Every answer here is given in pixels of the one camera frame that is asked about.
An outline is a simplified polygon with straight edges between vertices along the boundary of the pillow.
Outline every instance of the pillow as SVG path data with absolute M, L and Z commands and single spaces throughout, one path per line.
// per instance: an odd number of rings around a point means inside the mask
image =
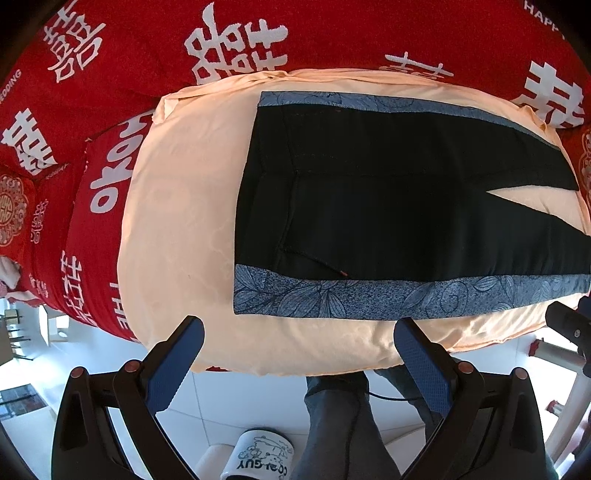
M 39 182 L 28 255 L 22 264 L 24 288 L 62 312 L 67 299 L 61 253 L 84 166 L 84 162 L 62 165 Z
M 18 264 L 27 254 L 34 206 L 33 182 L 0 166 L 0 255 Z
M 119 294 L 117 257 L 121 220 L 139 147 L 152 125 L 148 111 L 98 136 L 86 150 L 87 169 L 80 182 L 67 241 L 62 252 L 72 288 L 68 310 L 92 319 L 107 332 L 136 340 Z
M 162 99 L 131 181 L 118 263 L 121 299 L 138 339 L 151 348 L 193 314 L 207 332 L 193 371 L 217 365 L 254 374 L 322 375 L 396 365 L 394 322 L 233 312 L 236 200 L 263 90 L 371 93 L 472 106 L 510 119 L 553 145 L 560 146 L 560 140 L 529 107 L 393 72 L 259 72 Z M 513 195 L 518 202 L 531 198 L 524 203 L 535 207 L 543 193 Z M 579 192 L 556 199 L 538 206 L 558 217 L 565 199 L 580 209 Z M 591 228 L 586 212 L 569 214 L 567 221 L 584 232 Z M 540 328 L 548 303 L 420 325 L 446 348 L 480 348 Z

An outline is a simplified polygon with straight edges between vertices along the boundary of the black pants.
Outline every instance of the black pants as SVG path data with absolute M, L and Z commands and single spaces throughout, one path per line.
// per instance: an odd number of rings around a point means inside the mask
M 404 397 L 420 393 L 406 367 L 377 371 Z M 306 449 L 291 480 L 398 480 L 400 472 L 380 437 L 363 372 L 308 378 L 310 413 Z M 424 401 L 413 402 L 430 436 L 441 417 Z

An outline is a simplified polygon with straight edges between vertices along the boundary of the window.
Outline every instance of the window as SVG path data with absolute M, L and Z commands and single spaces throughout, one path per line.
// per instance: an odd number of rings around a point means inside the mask
M 47 406 L 32 385 L 0 391 L 0 420 L 10 419 Z

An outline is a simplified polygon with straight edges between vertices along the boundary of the white chinese character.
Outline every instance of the white chinese character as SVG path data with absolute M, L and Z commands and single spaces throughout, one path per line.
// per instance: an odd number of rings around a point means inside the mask
M 40 296 L 44 296 L 45 298 L 49 298 L 49 292 L 47 291 L 47 285 L 44 281 L 37 280 L 33 278 L 33 276 L 29 273 L 29 280 L 33 288 L 37 291 Z
M 65 273 L 65 278 L 72 279 L 74 281 L 80 281 L 79 272 L 82 271 L 82 264 L 77 260 L 76 256 L 72 256 L 72 260 L 68 263 L 68 257 L 65 251 L 61 251 L 61 272 Z
M 525 88 L 535 94 L 535 97 L 531 98 L 521 94 L 513 100 L 513 103 L 519 106 L 529 105 L 536 110 L 536 115 L 551 127 L 576 127 L 581 125 L 584 121 L 583 117 L 574 115 L 575 113 L 578 115 L 584 115 L 585 113 L 581 106 L 583 102 L 581 87 L 576 83 L 570 85 L 559 79 L 556 76 L 556 69 L 548 63 L 544 63 L 542 67 L 532 61 L 530 72 L 540 78 L 539 83 L 529 77 L 525 80 Z M 550 105 L 549 102 L 560 105 L 564 111 Z
M 63 250 L 61 251 L 61 272 L 66 274 L 61 278 L 64 282 L 66 304 L 76 312 L 76 316 L 81 322 L 96 327 L 97 324 L 90 313 L 84 310 L 84 295 L 80 285 L 82 264 L 75 255 L 72 256 L 71 260 L 68 260 L 66 252 Z
M 31 224 L 31 242 L 38 244 L 41 241 L 41 230 L 43 230 L 43 219 L 45 218 L 45 209 L 49 204 L 48 200 L 43 200 L 35 207 L 33 222 Z
M 63 20 L 64 28 L 68 26 L 69 22 L 76 15 L 76 12 L 73 12 L 67 17 L 65 16 L 66 13 L 69 13 L 69 10 L 67 12 L 65 11 L 64 15 L 62 15 L 65 19 Z M 75 74 L 74 58 L 70 56 L 72 53 L 76 54 L 76 61 L 81 70 L 84 70 L 84 68 L 98 56 L 103 39 L 96 35 L 106 26 L 104 23 L 101 23 L 93 30 L 93 28 L 86 23 L 85 15 L 78 15 L 70 25 L 70 28 L 66 31 L 66 34 L 58 36 L 57 40 L 55 40 L 57 33 L 53 33 L 53 28 L 56 28 L 59 25 L 62 17 L 60 17 L 50 29 L 51 32 L 46 30 L 46 41 L 49 45 L 53 44 L 50 51 L 55 54 L 57 59 L 57 62 L 47 70 L 55 72 L 56 83 L 60 83 L 62 80 L 66 80 Z M 67 40 L 76 41 L 76 46 L 71 47 Z
M 115 167 L 103 167 L 101 170 L 101 177 L 97 180 L 93 180 L 90 184 L 90 188 L 93 190 L 112 185 L 119 181 L 124 181 L 131 178 L 133 169 L 128 170 L 127 167 L 131 163 L 131 157 L 124 158 Z
M 404 57 L 396 57 L 394 55 L 386 55 L 386 60 L 395 61 L 400 65 L 389 65 L 387 67 L 380 67 L 380 70 L 394 70 L 396 72 L 410 73 L 410 75 L 416 75 L 426 77 L 431 80 L 442 79 L 445 76 L 453 77 L 452 72 L 443 70 L 443 63 L 440 63 L 437 67 L 431 67 L 425 63 L 414 61 L 408 58 L 408 52 L 404 52 Z M 426 72 L 416 71 L 414 67 L 426 70 Z
M 54 32 L 54 29 L 60 27 L 60 24 L 63 24 L 63 28 L 66 28 L 68 26 L 72 18 L 76 16 L 76 12 L 70 13 L 70 10 L 72 10 L 72 7 L 74 7 L 76 2 L 77 0 L 74 0 L 67 7 L 60 8 L 60 10 L 57 13 L 57 19 L 55 22 L 53 22 L 53 25 L 51 27 L 43 28 L 43 31 L 45 32 L 45 37 L 43 38 L 43 41 L 51 45 L 58 35 L 58 32 Z
M 119 138 L 130 137 L 131 135 L 135 135 L 140 130 L 143 130 L 144 127 L 148 125 L 148 122 L 142 122 L 142 117 L 152 115 L 153 113 L 154 110 L 148 110 L 147 112 L 136 115 L 125 122 L 121 122 L 119 125 L 126 125 L 126 127 L 125 130 L 119 134 Z
M 218 70 L 225 72 L 226 75 L 230 75 L 231 72 L 254 72 L 248 55 L 244 53 L 246 45 L 242 33 L 239 30 L 241 24 L 235 23 L 228 25 L 221 34 L 218 33 L 217 24 L 213 15 L 213 4 L 214 2 L 205 7 L 202 15 L 203 22 L 209 29 L 208 38 L 206 38 L 204 28 L 196 28 L 184 43 L 187 53 L 199 59 L 192 69 L 198 85 L 222 78 Z M 288 33 L 287 28 L 283 25 L 269 29 L 266 20 L 263 19 L 259 20 L 258 31 L 252 30 L 251 22 L 245 26 L 245 29 L 251 48 L 254 48 L 259 43 L 265 48 L 271 48 L 272 43 L 285 40 Z M 227 51 L 234 50 L 239 54 L 228 62 L 222 46 Z M 255 62 L 257 70 L 263 70 L 265 68 L 275 70 L 275 67 L 287 63 L 287 55 L 273 57 L 270 51 L 265 53 L 264 59 L 261 59 L 255 51 L 252 54 L 252 59 Z
M 277 28 L 269 29 L 267 21 L 259 20 L 259 30 L 252 30 L 252 22 L 245 25 L 246 36 L 248 37 L 248 44 L 251 48 L 255 48 L 257 44 L 262 43 L 265 48 L 271 48 L 272 43 L 278 43 L 287 38 L 287 27 L 280 25 Z M 265 58 L 262 60 L 257 51 L 252 52 L 252 59 L 255 63 L 256 70 L 275 70 L 275 67 L 280 67 L 287 63 L 287 55 L 274 57 L 268 50 L 265 52 Z
M 31 174 L 38 174 L 42 168 L 55 165 L 56 161 L 51 155 L 51 147 L 47 145 L 37 125 L 37 120 L 27 108 L 24 112 L 18 112 L 12 127 L 2 133 L 2 141 L 17 151 L 19 162 L 25 170 Z

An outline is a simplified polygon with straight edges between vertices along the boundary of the copper rivet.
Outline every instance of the copper rivet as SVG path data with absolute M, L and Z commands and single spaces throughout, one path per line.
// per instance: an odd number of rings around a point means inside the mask
M 125 364 L 125 371 L 129 374 L 137 372 L 139 370 L 139 360 L 130 360 Z
M 527 379 L 527 370 L 523 369 L 523 368 L 516 368 L 515 369 L 515 376 L 517 378 L 519 378 L 520 380 L 526 380 Z
M 457 367 L 463 374 L 471 374 L 474 371 L 474 365 L 470 362 L 460 362 Z
M 84 368 L 76 367 L 74 370 L 72 370 L 72 372 L 70 373 L 70 376 L 72 378 L 80 378 L 83 373 L 84 373 Z

